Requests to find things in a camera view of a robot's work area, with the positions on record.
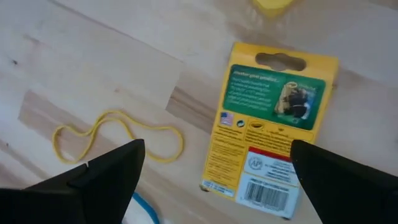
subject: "american flag icon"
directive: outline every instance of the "american flag icon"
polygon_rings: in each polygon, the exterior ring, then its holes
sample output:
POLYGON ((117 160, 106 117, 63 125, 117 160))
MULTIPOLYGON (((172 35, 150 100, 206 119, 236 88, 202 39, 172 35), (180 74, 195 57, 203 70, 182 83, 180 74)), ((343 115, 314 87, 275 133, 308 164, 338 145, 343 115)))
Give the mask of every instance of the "american flag icon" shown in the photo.
POLYGON ((221 120, 220 120, 221 124, 232 126, 233 121, 234 121, 234 114, 228 112, 221 112, 221 120))

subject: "barcode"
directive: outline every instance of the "barcode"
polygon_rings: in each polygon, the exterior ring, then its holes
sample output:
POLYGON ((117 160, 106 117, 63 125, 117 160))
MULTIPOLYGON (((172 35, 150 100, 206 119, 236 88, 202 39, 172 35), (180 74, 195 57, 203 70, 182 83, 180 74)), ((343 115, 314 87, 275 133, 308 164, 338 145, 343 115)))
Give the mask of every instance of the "barcode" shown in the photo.
POLYGON ((244 199, 275 211, 281 211, 285 210, 288 196, 287 192, 249 182, 244 199))
POLYGON ((222 186, 220 186, 220 185, 218 185, 218 184, 216 184, 214 182, 204 180, 202 184, 203 184, 203 186, 205 186, 205 187, 207 187, 209 189, 216 190, 216 191, 218 191, 218 192, 220 192, 222 194, 225 194, 227 196, 230 196, 230 197, 234 196, 234 191, 233 190, 227 189, 225 187, 222 187, 222 186))

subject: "red stripe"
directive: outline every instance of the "red stripe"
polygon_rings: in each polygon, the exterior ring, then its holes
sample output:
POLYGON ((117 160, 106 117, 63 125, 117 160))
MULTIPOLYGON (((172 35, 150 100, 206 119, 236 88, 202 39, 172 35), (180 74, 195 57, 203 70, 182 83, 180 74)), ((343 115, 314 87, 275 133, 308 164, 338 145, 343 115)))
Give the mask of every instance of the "red stripe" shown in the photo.
POLYGON ((269 151, 265 151, 265 150, 262 150, 262 149, 258 149, 256 147, 250 146, 249 147, 249 151, 257 153, 257 154, 260 154, 260 155, 263 155, 263 156, 268 156, 268 157, 271 157, 271 158, 274 158, 274 159, 282 160, 282 161, 285 161, 285 162, 292 162, 292 160, 288 156, 281 156, 279 154, 276 154, 276 153, 273 153, 273 152, 269 152, 269 151))

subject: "wooden floor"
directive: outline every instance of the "wooden floor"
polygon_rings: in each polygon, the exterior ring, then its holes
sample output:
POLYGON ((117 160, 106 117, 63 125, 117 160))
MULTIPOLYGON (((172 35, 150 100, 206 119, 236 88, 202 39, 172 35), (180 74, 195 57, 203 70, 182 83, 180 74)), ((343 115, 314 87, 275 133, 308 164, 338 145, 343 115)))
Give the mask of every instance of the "wooden floor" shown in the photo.
MULTIPOLYGON (((71 169, 52 151, 54 128, 85 129, 104 110, 122 109, 186 139, 177 162, 146 159, 137 189, 165 223, 288 223, 199 189, 235 41, 338 56, 317 144, 398 175, 396 2, 300 0, 267 21, 248 1, 0 0, 0 185, 22 188, 71 169)), ((178 146, 172 133, 131 128, 158 154, 178 146)), ((86 159, 128 141, 107 124, 86 159)), ((62 135, 69 156, 85 143, 62 135)), ((292 222, 320 223, 305 194, 292 222)), ((150 221, 132 202, 124 223, 150 221)))

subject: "blue cable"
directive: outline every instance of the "blue cable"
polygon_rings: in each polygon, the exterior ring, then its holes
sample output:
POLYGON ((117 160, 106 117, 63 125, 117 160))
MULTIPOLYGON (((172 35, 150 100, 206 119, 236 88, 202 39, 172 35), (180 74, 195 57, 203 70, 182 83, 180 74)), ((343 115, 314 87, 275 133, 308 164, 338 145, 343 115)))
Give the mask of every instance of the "blue cable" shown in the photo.
POLYGON ((149 205, 148 202, 139 195, 139 193, 135 192, 132 195, 132 198, 148 213, 154 224, 160 224, 159 217, 154 208, 152 208, 152 206, 149 205))

